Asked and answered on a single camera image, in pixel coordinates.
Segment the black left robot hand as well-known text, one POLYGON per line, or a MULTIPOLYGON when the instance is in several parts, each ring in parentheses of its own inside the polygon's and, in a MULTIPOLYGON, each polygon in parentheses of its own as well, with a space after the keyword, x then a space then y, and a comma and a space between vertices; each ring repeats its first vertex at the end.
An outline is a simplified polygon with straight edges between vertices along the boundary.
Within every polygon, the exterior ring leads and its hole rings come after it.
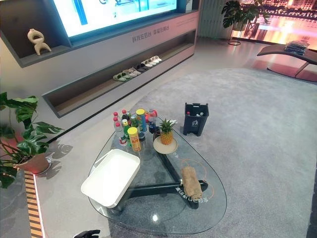
POLYGON ((82 231, 74 236, 74 238, 99 238, 100 230, 82 231))

